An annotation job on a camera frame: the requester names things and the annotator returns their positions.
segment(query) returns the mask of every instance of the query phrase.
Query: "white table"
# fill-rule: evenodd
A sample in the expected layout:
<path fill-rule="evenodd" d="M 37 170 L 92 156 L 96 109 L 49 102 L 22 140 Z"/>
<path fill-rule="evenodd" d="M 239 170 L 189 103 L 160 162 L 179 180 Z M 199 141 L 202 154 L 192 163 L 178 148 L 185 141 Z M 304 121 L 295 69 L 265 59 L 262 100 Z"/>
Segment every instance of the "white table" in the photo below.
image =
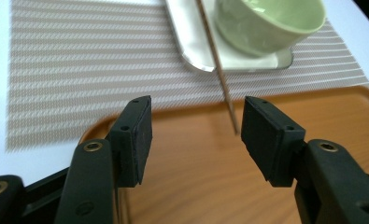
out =
<path fill-rule="evenodd" d="M 158 0 L 137 0 L 163 4 Z M 324 0 L 337 33 L 369 78 L 369 20 L 351 0 Z M 19 175 L 29 185 L 67 167 L 77 141 L 20 152 L 5 151 L 7 132 L 7 78 L 9 60 L 9 1 L 0 0 L 0 175 Z"/>

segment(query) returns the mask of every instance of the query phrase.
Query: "wooden chopstick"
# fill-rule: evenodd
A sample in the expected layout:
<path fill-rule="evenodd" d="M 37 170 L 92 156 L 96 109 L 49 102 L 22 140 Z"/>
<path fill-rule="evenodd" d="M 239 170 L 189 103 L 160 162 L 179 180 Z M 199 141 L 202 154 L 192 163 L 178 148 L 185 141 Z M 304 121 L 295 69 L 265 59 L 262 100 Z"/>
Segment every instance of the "wooden chopstick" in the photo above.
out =
<path fill-rule="evenodd" d="M 213 35 L 211 34 L 211 31 L 210 31 L 210 28 L 209 28 L 210 26 L 209 26 L 209 23 L 207 21 L 207 17 L 206 17 L 206 14 L 205 14 L 205 8 L 204 8 L 204 5 L 202 4 L 202 0 L 196 0 L 196 2 L 197 2 L 197 5 L 198 5 L 198 8 L 199 8 L 199 11 L 201 13 L 203 24 L 205 26 L 207 41 L 208 41 L 208 44 L 210 46 L 210 49 L 211 49 L 211 52 L 212 52 L 212 55 L 213 55 L 214 64 L 216 65 L 217 76 L 219 77 L 219 80 L 220 80 L 220 84 L 221 84 L 222 91 L 223 91 L 223 94 L 224 94 L 224 100 L 225 100 L 225 103 L 227 104 L 229 112 L 230 112 L 231 122 L 234 125 L 234 133 L 235 134 L 240 134 L 239 124 L 237 122 L 236 114 L 234 112 L 234 104 L 231 100 L 230 90 L 228 89 L 227 82 L 226 82 L 226 79 L 225 79 L 225 75 L 224 75 L 224 73 L 222 71 L 222 68 L 221 68 L 220 57 L 219 57 L 219 54 L 217 52 L 217 48 L 216 48 L 216 44 L 215 44 L 214 39 L 213 39 Z"/>

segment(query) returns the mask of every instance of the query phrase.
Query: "orange tray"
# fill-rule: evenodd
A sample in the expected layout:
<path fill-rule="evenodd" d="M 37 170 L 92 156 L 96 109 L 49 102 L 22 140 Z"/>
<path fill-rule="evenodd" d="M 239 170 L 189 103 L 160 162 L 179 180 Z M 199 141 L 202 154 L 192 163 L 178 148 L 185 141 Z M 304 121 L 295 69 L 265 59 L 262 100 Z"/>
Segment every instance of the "orange tray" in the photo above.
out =
<path fill-rule="evenodd" d="M 364 87 L 264 97 L 306 129 L 344 146 L 369 174 L 369 90 Z M 235 103 L 241 122 L 243 103 Z M 108 132 L 104 119 L 93 128 Z M 226 106 L 153 113 L 153 140 L 143 185 L 125 189 L 132 223 L 300 223 L 294 187 L 265 182 L 234 135 Z"/>

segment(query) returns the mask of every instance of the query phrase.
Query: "striped placemat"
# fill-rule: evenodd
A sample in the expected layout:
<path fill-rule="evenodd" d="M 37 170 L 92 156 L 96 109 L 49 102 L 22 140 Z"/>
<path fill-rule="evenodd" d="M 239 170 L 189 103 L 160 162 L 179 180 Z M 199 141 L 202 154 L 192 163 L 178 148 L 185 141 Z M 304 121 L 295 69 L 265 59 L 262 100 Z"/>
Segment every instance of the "striped placemat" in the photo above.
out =
<path fill-rule="evenodd" d="M 151 95 L 153 108 L 223 101 L 218 78 L 181 61 L 164 6 L 13 0 L 7 150 L 78 139 L 96 120 Z M 369 81 L 326 21 L 289 69 L 229 74 L 233 99 Z"/>

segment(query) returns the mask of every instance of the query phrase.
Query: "white ceramic saucer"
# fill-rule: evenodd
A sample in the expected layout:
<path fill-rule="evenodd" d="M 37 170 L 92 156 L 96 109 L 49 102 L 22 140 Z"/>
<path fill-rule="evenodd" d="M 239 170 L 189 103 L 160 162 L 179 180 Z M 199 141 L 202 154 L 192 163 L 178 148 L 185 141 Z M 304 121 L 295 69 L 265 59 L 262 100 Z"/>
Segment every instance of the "white ceramic saucer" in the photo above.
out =
<path fill-rule="evenodd" d="M 178 48 L 184 62 L 196 72 L 215 70 L 206 31 L 195 0 L 165 0 L 175 31 Z M 225 72 L 255 72 L 287 68 L 292 64 L 290 49 L 283 49 L 263 57 L 252 57 L 231 47 L 220 36 L 213 20 L 215 0 L 203 0 L 211 33 L 216 42 L 222 69 Z"/>

